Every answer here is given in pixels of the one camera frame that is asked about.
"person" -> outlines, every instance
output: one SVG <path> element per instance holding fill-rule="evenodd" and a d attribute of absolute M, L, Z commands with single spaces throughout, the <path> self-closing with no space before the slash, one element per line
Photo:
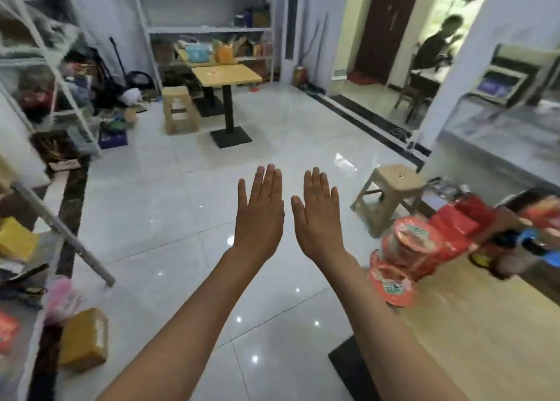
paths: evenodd
<path fill-rule="evenodd" d="M 463 26 L 463 16 L 450 15 L 445 18 L 441 29 L 429 37 L 418 49 L 412 62 L 412 69 L 427 69 L 439 65 L 443 60 L 450 60 L 449 47 L 463 36 L 456 34 Z"/>
<path fill-rule="evenodd" d="M 273 164 L 266 174 L 257 168 L 248 199 L 239 180 L 237 197 L 233 246 L 98 401 L 190 398 L 231 310 L 284 232 L 282 172 Z M 294 196 L 291 203 L 300 248 L 338 296 L 383 400 L 466 400 L 344 248 L 338 189 L 326 174 L 306 171 L 304 202 Z"/>

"door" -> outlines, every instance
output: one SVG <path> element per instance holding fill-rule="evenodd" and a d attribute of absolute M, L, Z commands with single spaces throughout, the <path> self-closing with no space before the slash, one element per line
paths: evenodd
<path fill-rule="evenodd" d="M 416 0 L 371 0 L 355 71 L 387 83 Z"/>

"purple box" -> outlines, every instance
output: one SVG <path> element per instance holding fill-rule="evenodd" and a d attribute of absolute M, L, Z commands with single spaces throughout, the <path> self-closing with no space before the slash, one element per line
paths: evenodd
<path fill-rule="evenodd" d="M 101 149 L 111 149 L 112 147 L 126 146 L 128 144 L 127 131 L 115 131 L 113 133 L 105 133 L 99 131 L 99 140 L 97 141 Z"/>

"forearm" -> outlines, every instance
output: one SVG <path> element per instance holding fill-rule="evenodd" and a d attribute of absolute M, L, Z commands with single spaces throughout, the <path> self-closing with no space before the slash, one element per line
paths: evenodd
<path fill-rule="evenodd" d="M 342 256 L 323 262 L 320 269 L 348 315 L 360 352 L 383 400 L 466 399 L 385 305 L 355 258 L 349 254 Z"/>
<path fill-rule="evenodd" d="M 229 249 L 98 401 L 189 399 L 235 303 L 262 263 Z"/>

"beige plastic stool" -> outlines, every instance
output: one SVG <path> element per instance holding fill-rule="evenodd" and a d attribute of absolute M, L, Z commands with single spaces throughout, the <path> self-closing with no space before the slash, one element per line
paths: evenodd
<path fill-rule="evenodd" d="M 369 190 L 371 183 L 375 183 L 379 188 Z M 377 167 L 350 208 L 355 211 L 356 205 L 359 205 L 371 226 L 370 234 L 380 237 L 383 230 L 391 226 L 391 218 L 399 204 L 411 214 L 416 212 L 418 203 L 422 199 L 424 186 L 425 182 L 422 177 L 404 165 Z M 381 192 L 379 204 L 374 207 L 367 206 L 363 197 L 379 192 Z M 414 198 L 412 205 L 404 201 L 410 198 Z"/>
<path fill-rule="evenodd" d="M 164 87 L 161 92 L 164 99 L 165 130 L 167 134 L 178 132 L 196 133 L 200 128 L 200 113 L 190 98 L 185 86 Z M 184 108 L 173 109 L 173 101 L 179 100 Z M 173 119 L 173 114 L 186 113 L 185 119 Z"/>

